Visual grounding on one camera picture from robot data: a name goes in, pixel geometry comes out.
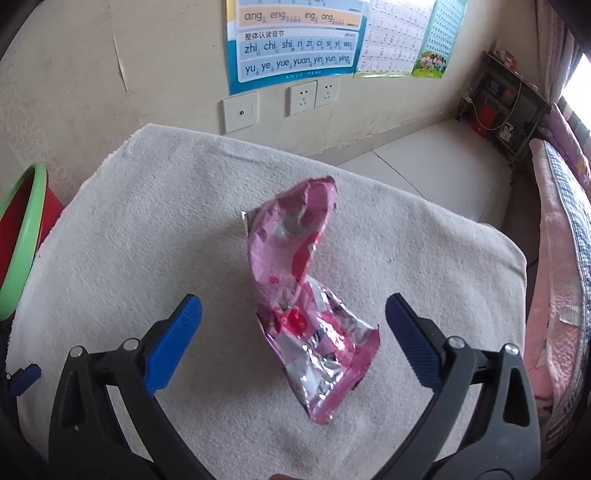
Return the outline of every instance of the poster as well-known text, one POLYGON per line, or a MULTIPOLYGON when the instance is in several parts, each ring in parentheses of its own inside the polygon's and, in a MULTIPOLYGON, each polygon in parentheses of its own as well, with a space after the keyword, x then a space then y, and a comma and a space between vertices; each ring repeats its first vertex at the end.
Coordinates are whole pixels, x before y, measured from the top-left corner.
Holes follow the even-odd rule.
POLYGON ((230 94, 355 72, 369 0, 226 0, 230 94))
POLYGON ((410 76, 435 0, 373 0, 357 77, 410 76))
POLYGON ((466 4, 467 0, 436 1, 420 55, 414 66, 414 77, 443 77, 464 20, 466 4))

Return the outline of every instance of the baseboard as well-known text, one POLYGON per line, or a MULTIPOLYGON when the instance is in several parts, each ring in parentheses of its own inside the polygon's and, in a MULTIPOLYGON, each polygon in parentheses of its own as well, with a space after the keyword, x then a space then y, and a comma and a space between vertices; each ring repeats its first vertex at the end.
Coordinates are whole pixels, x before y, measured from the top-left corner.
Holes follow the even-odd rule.
POLYGON ((385 132, 376 133, 368 137, 357 140, 349 145, 342 147, 333 147, 323 152, 312 155, 312 158, 319 160, 329 165, 341 165, 346 161, 353 160, 364 153, 367 153, 374 148, 386 145, 399 138, 406 137, 407 135, 413 134, 422 130, 423 128, 430 127, 431 125, 443 122, 454 115, 453 112, 441 112, 435 115, 425 116, 420 119, 412 120, 405 124, 401 124, 392 130, 385 132))

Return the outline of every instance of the chinese character chart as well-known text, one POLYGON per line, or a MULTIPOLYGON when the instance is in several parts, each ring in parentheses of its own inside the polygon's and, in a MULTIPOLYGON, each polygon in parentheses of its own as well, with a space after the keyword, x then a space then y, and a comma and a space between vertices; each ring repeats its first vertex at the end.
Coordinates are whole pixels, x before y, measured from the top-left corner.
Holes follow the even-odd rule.
POLYGON ((369 0, 226 0, 230 94, 355 71, 369 0))
POLYGON ((410 76, 435 0, 372 0, 356 76, 410 76))

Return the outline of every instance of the blue clip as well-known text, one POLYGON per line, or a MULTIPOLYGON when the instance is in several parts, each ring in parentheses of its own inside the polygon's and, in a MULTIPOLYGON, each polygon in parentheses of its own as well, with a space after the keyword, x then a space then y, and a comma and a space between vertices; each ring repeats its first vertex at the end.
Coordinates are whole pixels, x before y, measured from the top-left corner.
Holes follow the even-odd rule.
POLYGON ((19 368, 8 381, 8 394, 12 398, 20 397, 39 378, 41 378, 39 365, 31 364, 25 370, 19 368))
POLYGON ((170 318, 171 325, 146 359, 145 386, 151 395, 166 388, 201 324, 199 298, 188 295, 170 318))

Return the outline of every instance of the pink bedding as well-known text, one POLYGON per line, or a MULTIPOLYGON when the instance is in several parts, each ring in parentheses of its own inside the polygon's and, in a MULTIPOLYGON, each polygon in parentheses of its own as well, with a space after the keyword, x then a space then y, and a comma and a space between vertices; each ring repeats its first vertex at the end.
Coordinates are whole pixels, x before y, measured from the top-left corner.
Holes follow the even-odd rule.
MULTIPOLYGON (((544 422, 563 399, 576 366, 583 288, 569 217, 548 161, 548 149, 553 148, 542 140, 532 140, 530 147, 540 189, 541 225, 540 259, 525 330, 524 362, 544 422)), ((571 178, 570 187, 577 197, 580 194, 586 200, 580 184, 574 176, 571 178)))

